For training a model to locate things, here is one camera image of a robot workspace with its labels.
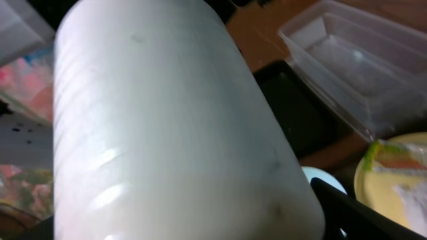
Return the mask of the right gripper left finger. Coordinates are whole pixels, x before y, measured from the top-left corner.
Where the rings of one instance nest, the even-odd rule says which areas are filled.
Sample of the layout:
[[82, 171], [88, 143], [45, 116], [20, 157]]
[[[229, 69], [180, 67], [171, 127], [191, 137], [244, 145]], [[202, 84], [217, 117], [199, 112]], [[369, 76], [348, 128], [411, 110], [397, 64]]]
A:
[[13, 237], [13, 240], [54, 240], [54, 216], [24, 230], [23, 233]]

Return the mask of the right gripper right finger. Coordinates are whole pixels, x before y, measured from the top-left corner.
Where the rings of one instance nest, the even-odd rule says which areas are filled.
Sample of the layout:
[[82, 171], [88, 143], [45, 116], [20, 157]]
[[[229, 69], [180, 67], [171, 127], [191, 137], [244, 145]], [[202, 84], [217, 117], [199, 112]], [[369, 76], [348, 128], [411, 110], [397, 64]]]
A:
[[319, 178], [313, 178], [310, 185], [324, 212], [324, 239], [426, 240]]

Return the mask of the green yellow snack wrapper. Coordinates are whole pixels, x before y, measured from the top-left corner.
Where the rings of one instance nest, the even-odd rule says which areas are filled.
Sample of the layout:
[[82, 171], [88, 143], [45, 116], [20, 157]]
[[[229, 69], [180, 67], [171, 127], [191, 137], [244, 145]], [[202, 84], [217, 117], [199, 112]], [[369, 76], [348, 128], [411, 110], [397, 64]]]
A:
[[426, 144], [378, 139], [363, 158], [367, 171], [426, 172]]

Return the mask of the white tissue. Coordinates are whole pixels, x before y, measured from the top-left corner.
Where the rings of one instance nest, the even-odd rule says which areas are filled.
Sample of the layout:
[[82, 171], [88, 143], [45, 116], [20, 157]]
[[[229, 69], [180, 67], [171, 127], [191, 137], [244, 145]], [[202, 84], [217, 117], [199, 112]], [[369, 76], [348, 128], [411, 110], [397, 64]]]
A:
[[401, 199], [410, 229], [426, 237], [426, 182], [413, 187], [397, 185], [394, 190]]

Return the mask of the white paper cup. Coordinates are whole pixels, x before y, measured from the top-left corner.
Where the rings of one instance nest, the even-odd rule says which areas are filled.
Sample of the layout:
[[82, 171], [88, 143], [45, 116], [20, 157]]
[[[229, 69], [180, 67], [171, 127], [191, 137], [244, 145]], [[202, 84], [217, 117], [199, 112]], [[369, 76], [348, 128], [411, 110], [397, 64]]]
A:
[[56, 239], [321, 239], [322, 208], [216, 12], [82, 0], [55, 39]]

